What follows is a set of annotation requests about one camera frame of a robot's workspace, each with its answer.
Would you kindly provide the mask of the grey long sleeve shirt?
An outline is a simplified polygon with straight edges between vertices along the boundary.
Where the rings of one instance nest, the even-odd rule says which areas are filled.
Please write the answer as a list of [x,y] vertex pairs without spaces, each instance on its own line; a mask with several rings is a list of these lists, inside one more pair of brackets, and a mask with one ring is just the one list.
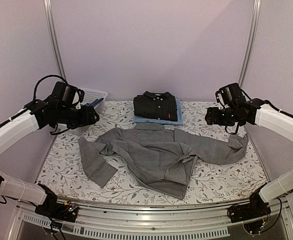
[[240,161],[247,152],[247,135],[231,134],[228,141],[188,133],[161,124],[138,123],[115,127],[94,142],[78,139],[81,164],[87,178],[103,188],[117,172],[105,156],[121,156],[144,188],[183,200],[197,160],[215,165]]

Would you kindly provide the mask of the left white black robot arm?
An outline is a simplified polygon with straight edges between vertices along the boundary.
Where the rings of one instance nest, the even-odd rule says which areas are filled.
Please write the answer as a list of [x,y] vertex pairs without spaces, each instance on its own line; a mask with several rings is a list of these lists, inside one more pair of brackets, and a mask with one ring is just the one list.
[[[37,89],[44,80],[56,78],[52,93],[40,100]],[[100,117],[92,106],[82,106],[85,92],[66,79],[56,74],[42,77],[35,85],[31,102],[23,106],[15,115],[0,124],[0,156],[24,137],[43,129],[54,128],[52,136],[59,135],[59,125],[66,130],[90,126],[99,121]],[[31,184],[11,177],[0,171],[0,196],[40,205],[50,217],[61,213],[61,206],[55,202],[56,195],[45,186]]]

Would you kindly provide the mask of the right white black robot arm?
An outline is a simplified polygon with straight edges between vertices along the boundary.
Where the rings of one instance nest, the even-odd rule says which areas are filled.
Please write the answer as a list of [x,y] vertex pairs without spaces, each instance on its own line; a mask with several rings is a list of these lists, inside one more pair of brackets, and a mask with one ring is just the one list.
[[[231,83],[215,92],[218,107],[207,109],[205,116],[208,125],[225,128],[241,127],[245,124],[260,127],[272,133],[276,140],[293,147],[293,115],[277,108],[269,100],[251,98],[238,83]],[[260,187],[250,195],[245,206],[245,214],[256,218],[264,211],[265,205],[278,197],[293,192],[293,168]]]

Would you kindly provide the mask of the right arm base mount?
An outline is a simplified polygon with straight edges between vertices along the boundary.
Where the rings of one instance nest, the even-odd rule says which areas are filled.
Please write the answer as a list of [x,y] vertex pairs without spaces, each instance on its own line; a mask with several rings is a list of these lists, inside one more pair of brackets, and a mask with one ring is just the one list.
[[271,213],[271,208],[268,203],[263,202],[259,192],[266,184],[256,189],[249,196],[249,203],[234,204],[227,209],[227,216],[232,223],[252,220],[259,217],[268,216]]

